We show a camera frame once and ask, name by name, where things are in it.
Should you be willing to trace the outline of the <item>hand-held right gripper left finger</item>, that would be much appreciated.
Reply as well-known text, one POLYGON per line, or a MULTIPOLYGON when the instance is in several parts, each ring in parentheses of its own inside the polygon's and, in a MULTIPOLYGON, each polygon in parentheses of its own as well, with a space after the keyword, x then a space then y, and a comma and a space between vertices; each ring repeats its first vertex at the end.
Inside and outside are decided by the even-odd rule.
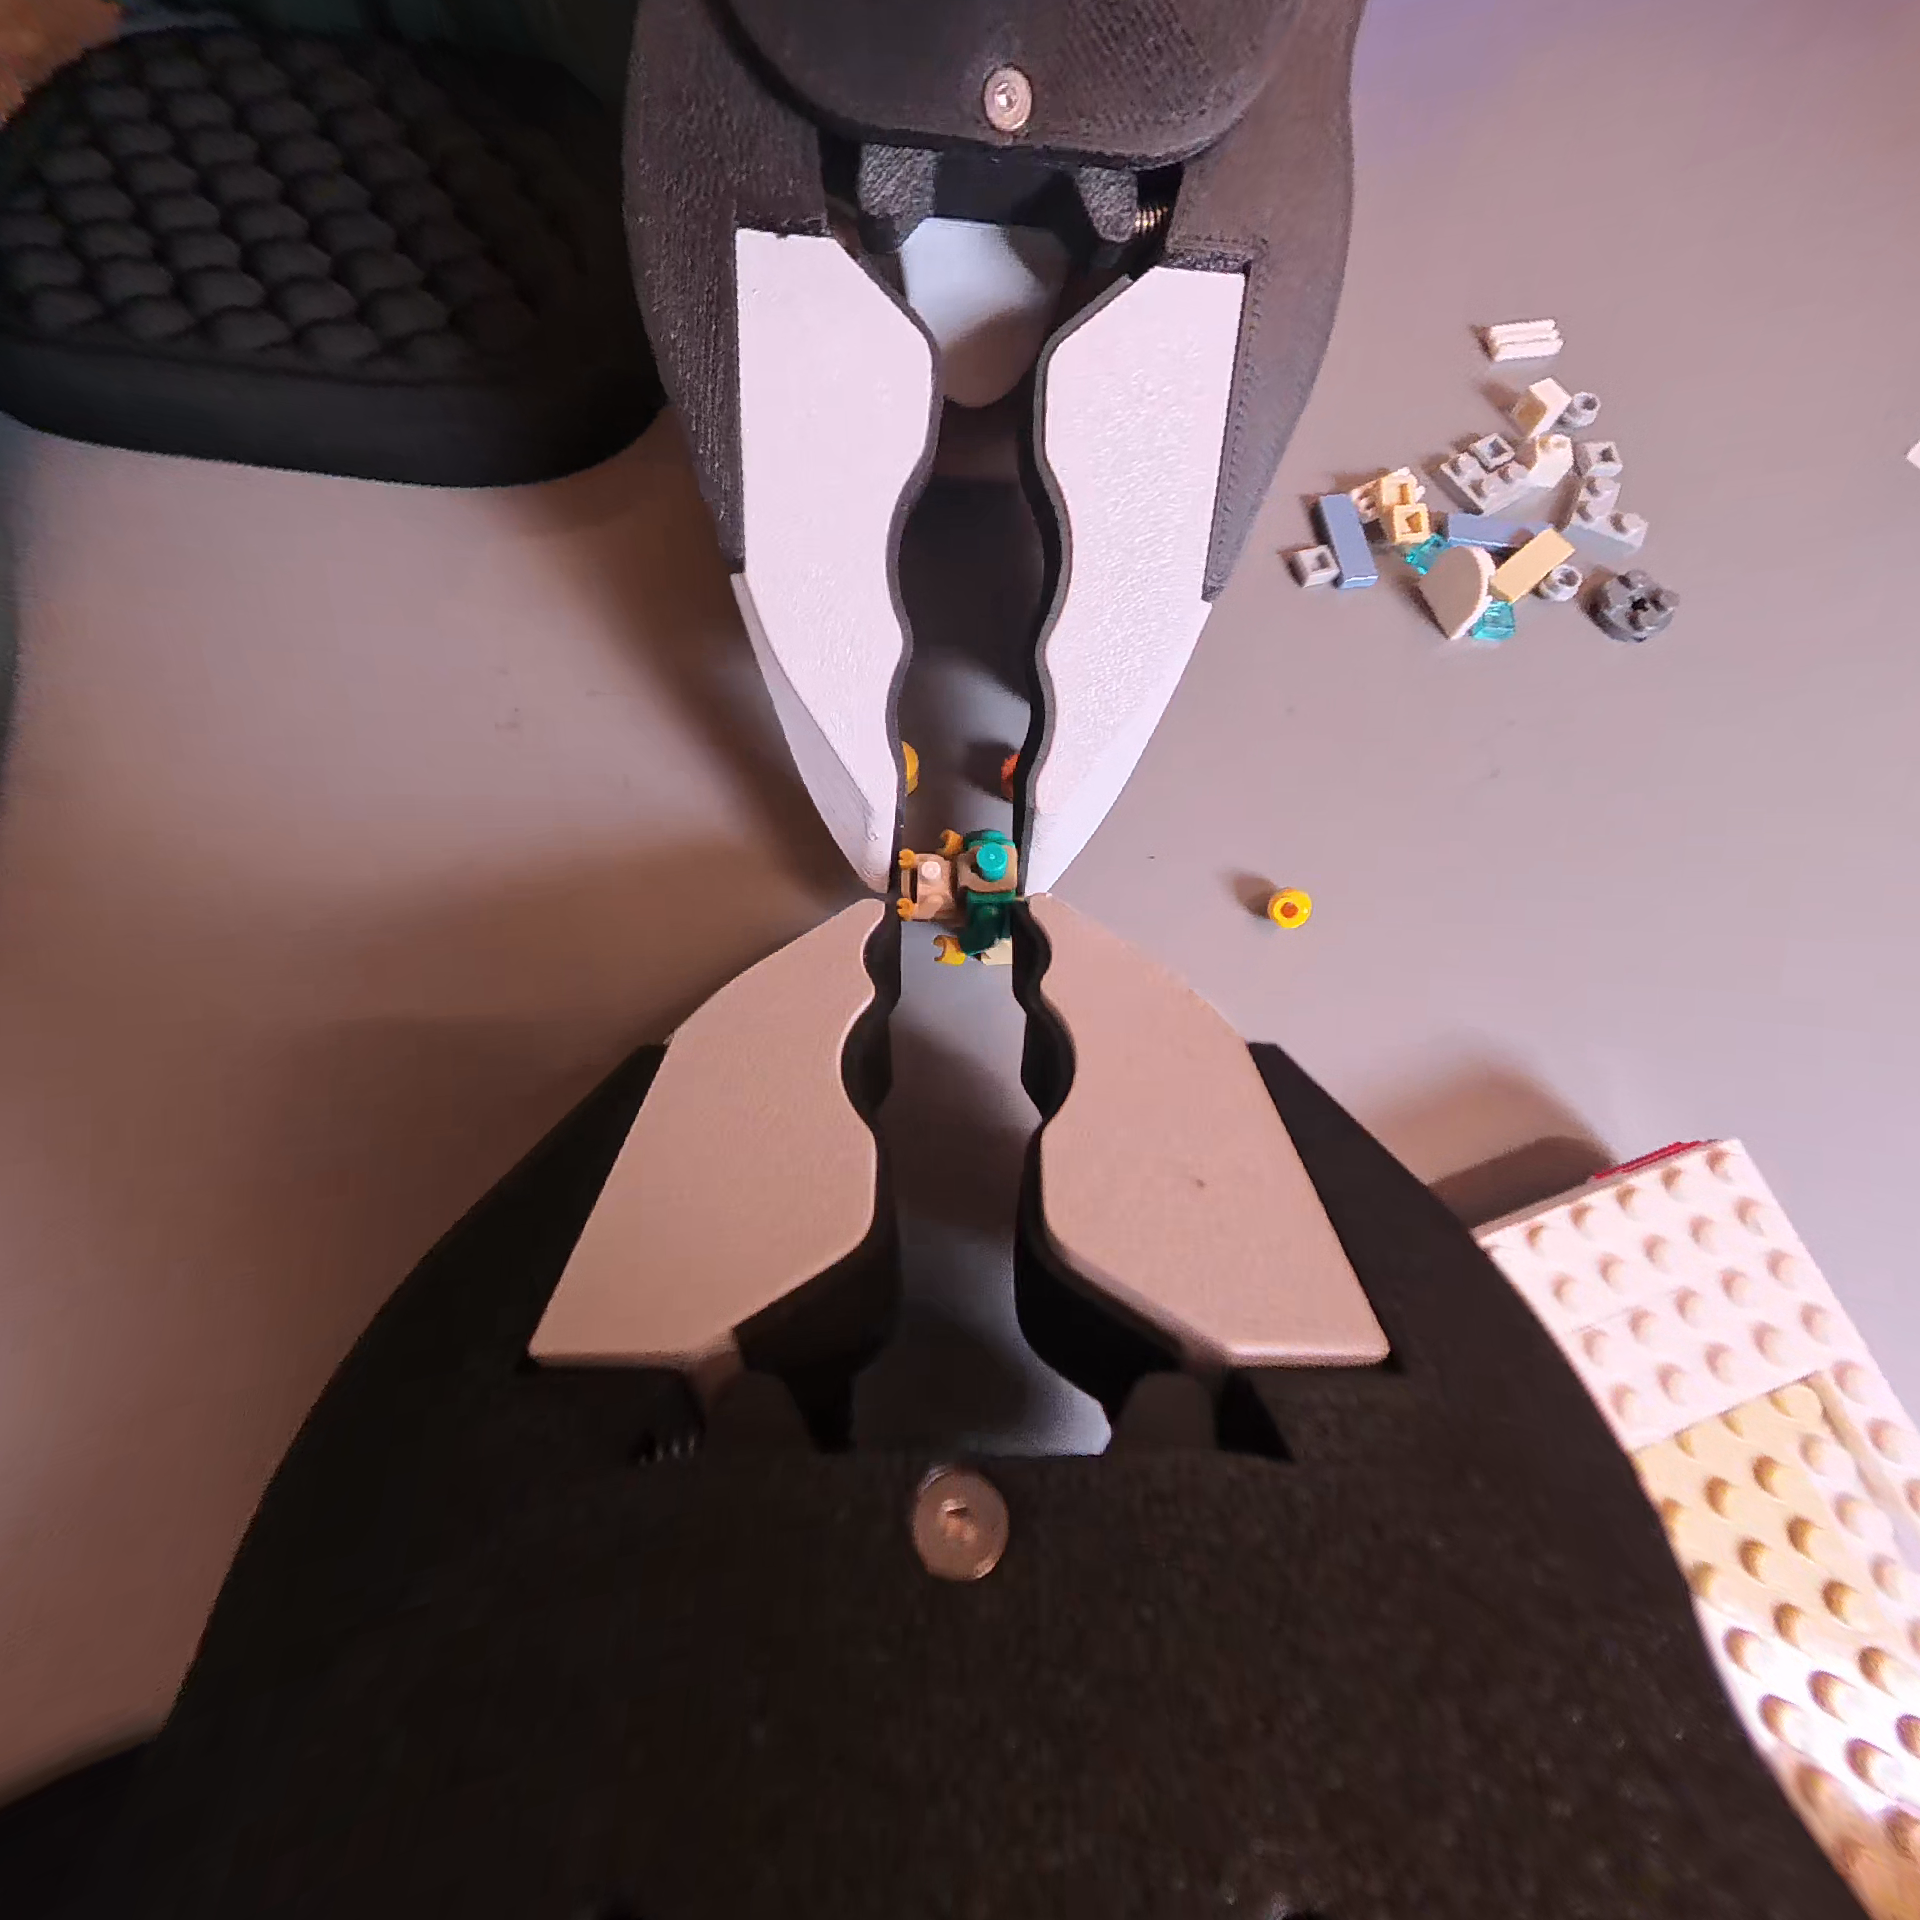
POLYGON ((762 1372, 809 1420, 846 1420, 898 1303, 874 1130, 897 997, 895 911, 857 900, 681 1022, 530 1354, 706 1393, 762 1372))

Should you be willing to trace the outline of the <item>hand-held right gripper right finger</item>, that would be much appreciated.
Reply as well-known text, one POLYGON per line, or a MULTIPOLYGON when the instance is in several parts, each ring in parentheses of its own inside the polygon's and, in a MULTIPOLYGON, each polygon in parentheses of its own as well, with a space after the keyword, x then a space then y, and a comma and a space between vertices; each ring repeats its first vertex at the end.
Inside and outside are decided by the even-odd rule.
POLYGON ((1070 1271, 1190 1359, 1382 1362, 1387 1336, 1228 1018, 1078 906, 1027 906, 1072 1053, 1041 1129, 1041 1213, 1070 1271))

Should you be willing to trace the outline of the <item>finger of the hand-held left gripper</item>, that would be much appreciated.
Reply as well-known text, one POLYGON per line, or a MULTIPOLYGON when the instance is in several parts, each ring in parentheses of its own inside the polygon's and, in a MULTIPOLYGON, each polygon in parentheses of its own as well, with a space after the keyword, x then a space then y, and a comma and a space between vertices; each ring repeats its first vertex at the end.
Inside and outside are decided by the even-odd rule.
POLYGON ((1206 594, 1244 276, 1122 279, 1041 361, 1041 477, 1063 520, 1041 634, 1041 744, 1022 879, 1066 876, 1152 738, 1210 618, 1206 594))
POLYGON ((835 237, 744 229, 736 369, 736 600, 800 776, 882 894, 903 802, 897 554, 938 434, 932 343, 835 237))

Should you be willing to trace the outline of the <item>green minifigure torso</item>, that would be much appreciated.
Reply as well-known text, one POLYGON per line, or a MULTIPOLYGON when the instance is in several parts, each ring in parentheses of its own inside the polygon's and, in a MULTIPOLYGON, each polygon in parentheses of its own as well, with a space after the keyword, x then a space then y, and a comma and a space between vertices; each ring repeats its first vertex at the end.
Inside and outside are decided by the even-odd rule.
POLYGON ((943 854, 952 861, 952 896, 958 929, 935 940, 938 959, 963 967, 1008 964, 1010 917, 1019 889, 1018 844, 1000 830, 945 832, 943 854))

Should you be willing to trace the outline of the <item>pile of small lego pieces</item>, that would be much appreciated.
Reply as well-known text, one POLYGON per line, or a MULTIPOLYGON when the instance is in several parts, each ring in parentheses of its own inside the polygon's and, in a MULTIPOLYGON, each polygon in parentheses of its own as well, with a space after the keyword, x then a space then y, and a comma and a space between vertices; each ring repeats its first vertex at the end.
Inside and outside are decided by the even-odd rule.
POLYGON ((1520 376, 1496 390, 1499 428, 1425 469, 1318 496, 1313 538, 1286 550, 1295 582, 1356 592, 1401 580, 1449 645, 1511 640, 1531 604, 1577 607, 1619 641, 1665 634, 1681 594, 1642 565, 1648 520, 1623 505, 1625 456, 1598 432, 1600 394, 1550 369, 1561 326, 1497 321, 1479 343, 1520 376))

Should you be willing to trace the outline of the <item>black mesh cushion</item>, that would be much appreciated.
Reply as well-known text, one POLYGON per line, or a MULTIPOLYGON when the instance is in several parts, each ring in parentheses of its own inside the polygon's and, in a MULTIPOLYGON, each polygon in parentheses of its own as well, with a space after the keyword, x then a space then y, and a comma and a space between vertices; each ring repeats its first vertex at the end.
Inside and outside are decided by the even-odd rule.
POLYGON ((545 58, 132 31, 35 89, 3 188, 3 402, 48 434, 487 488, 664 402, 618 120, 545 58))

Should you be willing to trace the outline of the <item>white tan lego house model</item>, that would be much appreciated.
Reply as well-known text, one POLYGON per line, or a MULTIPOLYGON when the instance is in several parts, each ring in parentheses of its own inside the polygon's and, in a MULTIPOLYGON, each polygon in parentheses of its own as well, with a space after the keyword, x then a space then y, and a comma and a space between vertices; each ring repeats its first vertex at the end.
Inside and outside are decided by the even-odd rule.
POLYGON ((1630 1453, 1747 1732, 1918 1916, 1918 1433, 1739 1140, 1478 1229, 1630 1453))

